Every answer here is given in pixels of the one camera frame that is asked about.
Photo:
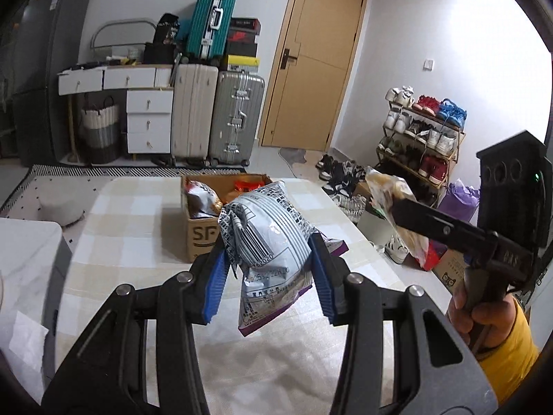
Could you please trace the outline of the right hand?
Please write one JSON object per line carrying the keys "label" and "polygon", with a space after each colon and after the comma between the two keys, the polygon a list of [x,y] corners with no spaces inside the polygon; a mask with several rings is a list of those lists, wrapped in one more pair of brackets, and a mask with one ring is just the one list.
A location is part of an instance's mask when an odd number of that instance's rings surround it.
{"label": "right hand", "polygon": [[467,344],[476,325],[489,328],[481,344],[486,349],[495,349],[508,338],[516,322],[516,302],[511,295],[506,295],[500,302],[478,304],[470,311],[466,309],[466,303],[467,291],[461,284],[450,300],[447,317]]}

